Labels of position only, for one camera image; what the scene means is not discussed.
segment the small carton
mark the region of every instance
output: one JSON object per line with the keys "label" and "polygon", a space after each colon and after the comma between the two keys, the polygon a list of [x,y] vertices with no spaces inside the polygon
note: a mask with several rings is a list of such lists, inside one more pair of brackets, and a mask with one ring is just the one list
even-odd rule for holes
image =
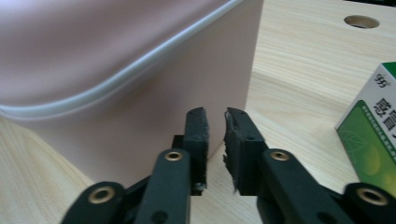
{"label": "small carton", "polygon": [[396,197],[396,62],[378,66],[335,129],[360,181]]}

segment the pink plastic container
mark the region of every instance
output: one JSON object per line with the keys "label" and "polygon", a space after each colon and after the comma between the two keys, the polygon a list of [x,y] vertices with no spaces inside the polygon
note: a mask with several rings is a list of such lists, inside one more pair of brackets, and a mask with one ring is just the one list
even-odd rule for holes
{"label": "pink plastic container", "polygon": [[262,0],[9,1],[0,8],[0,115],[93,181],[124,185],[203,106],[210,148],[244,108]]}

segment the storage box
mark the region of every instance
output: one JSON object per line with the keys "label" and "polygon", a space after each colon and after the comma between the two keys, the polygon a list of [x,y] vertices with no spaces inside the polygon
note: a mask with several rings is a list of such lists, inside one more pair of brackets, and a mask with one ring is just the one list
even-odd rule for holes
{"label": "storage box", "polygon": [[396,196],[396,63],[382,63],[336,130],[361,182]]}
{"label": "storage box", "polygon": [[262,0],[40,1],[2,9],[0,114],[94,181],[150,174],[203,106],[210,151],[244,108]]}

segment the light wood surface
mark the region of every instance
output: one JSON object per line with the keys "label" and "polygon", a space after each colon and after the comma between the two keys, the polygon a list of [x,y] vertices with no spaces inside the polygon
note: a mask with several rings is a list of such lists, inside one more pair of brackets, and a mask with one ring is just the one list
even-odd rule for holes
{"label": "light wood surface", "polygon": [[[377,19],[374,29],[344,23]],[[334,125],[367,78],[396,61],[396,8],[338,0],[265,0],[246,111],[270,147],[293,153],[322,185],[358,181]],[[254,197],[233,194],[210,158],[208,190],[193,197],[191,223],[261,223]],[[0,223],[58,223],[91,180],[36,135],[0,119]]]}

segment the metal ring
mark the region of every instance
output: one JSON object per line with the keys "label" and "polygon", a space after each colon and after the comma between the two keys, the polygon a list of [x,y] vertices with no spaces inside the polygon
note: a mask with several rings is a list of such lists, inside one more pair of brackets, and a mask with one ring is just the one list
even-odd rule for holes
{"label": "metal ring", "polygon": [[180,161],[183,158],[183,154],[181,154],[180,152],[171,151],[165,155],[165,158],[168,161]]}
{"label": "metal ring", "polygon": [[361,188],[357,190],[359,197],[367,203],[384,206],[388,204],[388,199],[374,189]]}
{"label": "metal ring", "polygon": [[101,187],[95,189],[90,194],[88,201],[90,201],[90,203],[105,203],[108,202],[110,199],[112,199],[115,194],[116,191],[114,191],[112,187],[110,186]]}
{"label": "metal ring", "polygon": [[288,154],[281,151],[272,152],[271,157],[277,161],[288,161],[290,158]]}

